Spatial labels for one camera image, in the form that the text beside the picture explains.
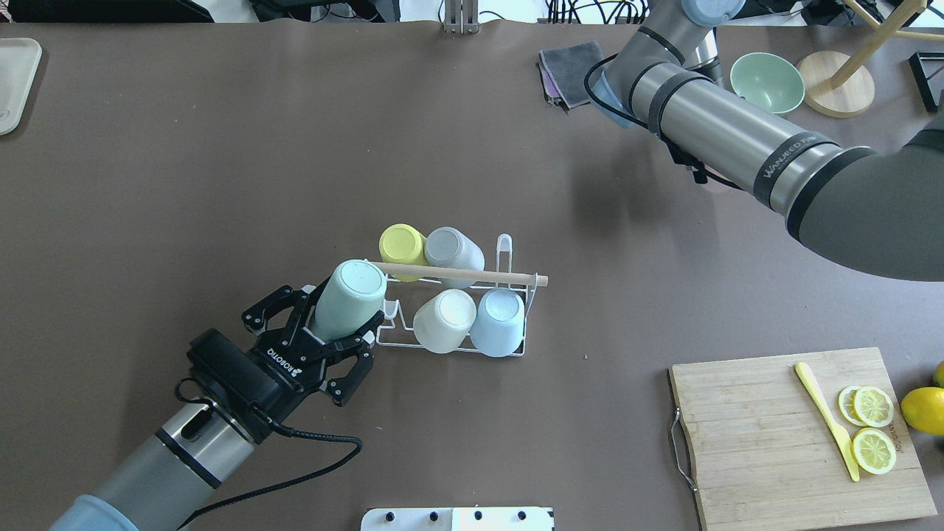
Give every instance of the lemon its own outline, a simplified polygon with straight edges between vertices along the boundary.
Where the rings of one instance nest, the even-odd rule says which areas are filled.
[[[842,413],[842,416],[846,418],[849,422],[855,424],[856,426],[865,426],[866,424],[859,419],[859,416],[855,414],[855,409],[852,406],[852,399],[854,398],[855,391],[858,391],[860,387],[858,385],[850,385],[845,389],[839,391],[839,413]]]
[[[882,389],[866,385],[855,391],[852,410],[858,418],[873,428],[887,426],[895,414],[895,407]]]
[[[935,385],[938,387],[944,387],[944,361],[937,366],[935,370]]]
[[[852,438],[852,455],[859,466],[873,474],[887,473],[895,466],[895,443],[882,430],[862,428]]]
[[[933,436],[944,436],[944,388],[919,387],[902,400],[904,421]]]

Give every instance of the white tray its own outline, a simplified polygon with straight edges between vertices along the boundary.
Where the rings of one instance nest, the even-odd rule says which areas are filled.
[[[554,509],[552,507],[371,509],[361,519],[361,531],[554,531]]]
[[[0,39],[0,135],[20,124],[42,48],[32,39]]]

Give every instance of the yellow knife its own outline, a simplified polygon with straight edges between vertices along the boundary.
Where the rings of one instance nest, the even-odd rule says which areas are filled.
[[[806,392],[810,393],[810,397],[816,403],[819,413],[826,419],[826,425],[829,426],[829,431],[833,433],[833,438],[836,445],[839,446],[842,459],[846,462],[846,468],[849,469],[849,476],[852,481],[859,481],[859,464],[852,457],[852,440],[849,438],[849,432],[833,418],[833,413],[826,405],[822,389],[819,388],[817,377],[813,375],[810,366],[806,362],[799,362],[794,369],[797,371],[797,375],[800,376],[803,386],[806,387]]]

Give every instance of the cup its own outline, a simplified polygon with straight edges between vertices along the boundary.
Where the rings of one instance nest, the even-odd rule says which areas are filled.
[[[423,248],[426,237],[406,223],[397,223],[387,227],[380,235],[380,259],[387,264],[406,264],[408,266],[428,266]],[[394,275],[405,283],[416,282],[420,277]]]
[[[475,302],[459,289],[448,289],[423,304],[413,317],[413,333],[427,351],[445,354],[462,345],[475,321]]]
[[[314,307],[309,330],[325,343],[351,335],[380,309],[387,277],[365,260],[341,262]]]
[[[465,234],[452,227],[440,227],[426,239],[426,259],[431,266],[455,267],[456,269],[485,269],[485,255],[479,246]],[[445,287],[465,289],[475,281],[440,279]]]
[[[497,287],[479,302],[479,313],[469,330],[476,349],[500,358],[517,350],[525,333],[525,303],[514,291]]]

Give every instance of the wooden dowel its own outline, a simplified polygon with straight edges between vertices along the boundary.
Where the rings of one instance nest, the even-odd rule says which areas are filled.
[[[872,54],[879,49],[885,41],[895,35],[899,29],[908,22],[911,15],[921,11],[926,6],[925,0],[904,0],[900,6],[892,11],[891,15],[872,33],[866,44],[862,46],[854,56],[850,57],[839,70],[830,77],[830,86],[834,89],[842,86],[843,83],[852,77],[852,74],[862,67],[872,57]]]
[[[873,29],[877,29],[882,25],[881,22],[875,20],[875,17],[871,15],[868,11],[865,10],[858,2],[855,0],[843,0],[847,6],[849,6],[855,14],[859,15],[859,18],[866,21],[866,24],[871,26]],[[926,6],[922,6],[918,12],[923,12]],[[918,39],[919,41],[933,41],[935,43],[944,43],[944,35],[939,33],[924,33],[921,31],[904,31],[899,29],[895,32],[895,37],[900,37],[902,39]]]
[[[371,262],[378,269],[388,275],[403,275],[407,277],[430,277],[433,279],[452,279],[457,281],[476,281],[482,283],[504,283],[548,285],[548,277],[537,275],[535,284],[534,275],[527,273],[500,273],[497,271],[477,271],[475,269],[453,269],[451,267],[432,267],[430,265],[387,264],[386,262]]]
[[[895,37],[903,37],[905,39],[918,39],[919,41],[933,41],[935,43],[944,43],[944,35],[938,33],[922,33],[920,31],[903,31],[898,30],[895,32]]]

